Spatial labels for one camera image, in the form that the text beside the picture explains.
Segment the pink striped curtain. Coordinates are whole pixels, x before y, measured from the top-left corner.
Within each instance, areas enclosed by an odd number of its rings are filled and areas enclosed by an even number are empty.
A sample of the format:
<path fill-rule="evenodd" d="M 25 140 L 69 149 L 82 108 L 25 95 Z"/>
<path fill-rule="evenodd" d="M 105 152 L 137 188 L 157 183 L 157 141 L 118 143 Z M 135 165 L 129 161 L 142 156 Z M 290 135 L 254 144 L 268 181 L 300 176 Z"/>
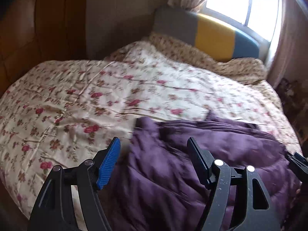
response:
<path fill-rule="evenodd" d="M 281 0 L 279 41 L 269 62 L 267 82 L 273 87 L 283 78 L 307 82 L 307 0 Z"/>

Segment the floral bed quilt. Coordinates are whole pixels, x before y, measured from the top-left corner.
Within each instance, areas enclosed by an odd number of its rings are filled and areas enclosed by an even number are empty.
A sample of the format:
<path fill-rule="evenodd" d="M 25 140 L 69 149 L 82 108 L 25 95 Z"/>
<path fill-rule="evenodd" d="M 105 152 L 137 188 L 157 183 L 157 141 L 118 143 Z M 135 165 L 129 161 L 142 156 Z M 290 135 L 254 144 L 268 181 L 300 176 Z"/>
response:
<path fill-rule="evenodd" d="M 1 97 L 1 180 L 14 206 L 29 217 L 54 165 L 77 166 L 114 137 L 123 157 L 142 117 L 203 121 L 212 112 L 255 124 L 286 152 L 298 152 L 266 73 L 259 59 L 217 62 L 158 33 L 104 60 L 43 62 Z"/>

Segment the purple quilted down jacket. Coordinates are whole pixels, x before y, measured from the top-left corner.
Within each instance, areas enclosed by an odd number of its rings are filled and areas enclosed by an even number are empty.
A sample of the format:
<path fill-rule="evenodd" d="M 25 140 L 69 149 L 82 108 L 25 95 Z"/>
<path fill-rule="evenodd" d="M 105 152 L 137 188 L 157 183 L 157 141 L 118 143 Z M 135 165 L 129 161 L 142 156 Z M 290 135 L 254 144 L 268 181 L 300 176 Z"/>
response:
<path fill-rule="evenodd" d="M 282 221 L 300 182 L 285 146 L 257 125 L 208 113 L 203 121 L 138 118 L 100 199 L 113 230 L 194 230 L 209 192 L 199 182 L 187 141 L 229 166 L 255 167 Z"/>

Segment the grey yellow blue headboard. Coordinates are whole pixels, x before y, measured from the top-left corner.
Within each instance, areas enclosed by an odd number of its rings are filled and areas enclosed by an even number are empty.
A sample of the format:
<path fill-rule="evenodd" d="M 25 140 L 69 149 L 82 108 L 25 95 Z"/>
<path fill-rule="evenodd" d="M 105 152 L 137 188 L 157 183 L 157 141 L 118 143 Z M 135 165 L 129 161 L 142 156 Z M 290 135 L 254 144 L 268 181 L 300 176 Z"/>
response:
<path fill-rule="evenodd" d="M 176 38 L 213 59 L 259 58 L 259 44 L 248 34 L 214 17 L 164 6 L 156 10 L 153 31 Z"/>

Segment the bright window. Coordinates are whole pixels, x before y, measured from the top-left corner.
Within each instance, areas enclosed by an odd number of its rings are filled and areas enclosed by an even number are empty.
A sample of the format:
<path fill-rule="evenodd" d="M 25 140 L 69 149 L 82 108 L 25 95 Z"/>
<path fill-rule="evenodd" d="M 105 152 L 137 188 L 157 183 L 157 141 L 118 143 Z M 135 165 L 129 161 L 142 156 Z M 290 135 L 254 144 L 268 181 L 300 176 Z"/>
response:
<path fill-rule="evenodd" d="M 277 24 L 279 0 L 207 0 L 202 12 L 235 27 L 253 31 L 271 42 Z"/>

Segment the wooden wardrobe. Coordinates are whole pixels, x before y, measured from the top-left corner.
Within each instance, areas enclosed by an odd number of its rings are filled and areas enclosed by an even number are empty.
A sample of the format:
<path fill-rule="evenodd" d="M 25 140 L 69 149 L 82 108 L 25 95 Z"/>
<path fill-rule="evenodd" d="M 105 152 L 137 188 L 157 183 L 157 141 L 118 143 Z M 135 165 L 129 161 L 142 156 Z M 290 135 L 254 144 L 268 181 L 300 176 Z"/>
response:
<path fill-rule="evenodd" d="M 1 8 L 1 94 L 41 62 L 86 59 L 86 1 L 11 0 Z"/>

